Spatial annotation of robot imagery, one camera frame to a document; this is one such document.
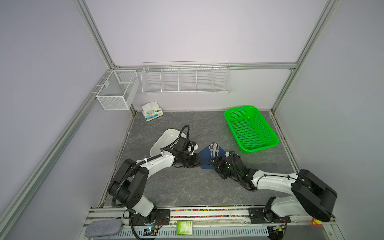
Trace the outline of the blue paper napkin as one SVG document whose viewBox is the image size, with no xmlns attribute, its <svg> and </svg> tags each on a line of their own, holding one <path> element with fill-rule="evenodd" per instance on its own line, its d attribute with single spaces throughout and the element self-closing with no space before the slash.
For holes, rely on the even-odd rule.
<svg viewBox="0 0 384 240">
<path fill-rule="evenodd" d="M 219 150 L 217 153 L 214 151 L 213 147 L 217 145 L 216 142 L 213 142 L 211 144 L 209 144 L 207 147 L 205 147 L 204 149 L 202 149 L 198 155 L 200 157 L 200 159 L 202 160 L 203 162 L 203 165 L 200 166 L 201 169 L 203 170 L 214 170 L 215 167 L 211 165 L 211 162 L 210 160 L 212 159 L 213 157 L 213 154 L 215 154 L 215 156 L 217 157 L 222 157 L 223 159 L 226 158 L 226 151 L 219 146 L 219 148 L 216 148 L 216 150 Z"/>
</svg>

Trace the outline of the silver fork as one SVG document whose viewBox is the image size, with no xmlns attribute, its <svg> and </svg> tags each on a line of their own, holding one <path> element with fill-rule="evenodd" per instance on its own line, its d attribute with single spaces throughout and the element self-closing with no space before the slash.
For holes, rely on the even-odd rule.
<svg viewBox="0 0 384 240">
<path fill-rule="evenodd" d="M 216 158 L 219 155 L 219 151 L 220 151 L 220 146 L 218 143 L 215 143 L 215 156 L 214 156 L 214 158 Z"/>
</svg>

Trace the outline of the white rectangular dish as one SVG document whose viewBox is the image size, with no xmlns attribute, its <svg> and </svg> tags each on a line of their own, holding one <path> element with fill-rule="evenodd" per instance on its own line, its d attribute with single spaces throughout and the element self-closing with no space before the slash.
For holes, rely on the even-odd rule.
<svg viewBox="0 0 384 240">
<path fill-rule="evenodd" d="M 179 136 L 180 131 L 176 129 L 166 130 L 161 137 L 155 142 L 150 150 L 150 156 L 154 157 L 161 153 L 161 148 L 171 144 Z"/>
</svg>

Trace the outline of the silver spoon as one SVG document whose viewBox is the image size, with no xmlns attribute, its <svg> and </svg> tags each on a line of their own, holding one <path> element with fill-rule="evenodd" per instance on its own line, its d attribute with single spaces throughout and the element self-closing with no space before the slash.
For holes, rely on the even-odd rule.
<svg viewBox="0 0 384 240">
<path fill-rule="evenodd" d="M 209 150 L 211 152 L 210 159 L 212 159 L 213 158 L 213 153 L 214 153 L 214 150 L 215 150 L 215 145 L 214 144 L 210 144 L 209 145 Z"/>
</svg>

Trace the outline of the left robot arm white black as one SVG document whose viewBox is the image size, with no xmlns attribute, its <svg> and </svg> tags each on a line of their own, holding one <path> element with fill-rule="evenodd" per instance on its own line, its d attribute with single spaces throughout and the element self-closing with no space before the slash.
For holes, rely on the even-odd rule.
<svg viewBox="0 0 384 240">
<path fill-rule="evenodd" d="M 166 147 L 161 149 L 160 154 L 141 161 L 127 159 L 108 187 L 108 193 L 112 196 L 111 205 L 113 208 L 126 208 L 139 214 L 147 223 L 153 223 L 157 206 L 144 196 L 148 178 L 172 166 L 196 168 L 202 165 L 204 162 L 194 147 L 185 150 L 177 146 Z"/>
</svg>

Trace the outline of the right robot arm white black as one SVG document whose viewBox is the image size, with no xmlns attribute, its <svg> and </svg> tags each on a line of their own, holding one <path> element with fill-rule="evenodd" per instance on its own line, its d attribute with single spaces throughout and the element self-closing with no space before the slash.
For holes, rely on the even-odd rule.
<svg viewBox="0 0 384 240">
<path fill-rule="evenodd" d="M 287 194 L 271 197 L 263 208 L 250 210 L 253 223 L 289 223 L 291 216 L 306 216 L 329 222 L 338 197 L 335 190 L 308 170 L 298 173 L 268 173 L 246 167 L 241 158 L 232 154 L 225 159 L 210 159 L 222 179 L 232 179 L 250 192 L 272 190 Z"/>
</svg>

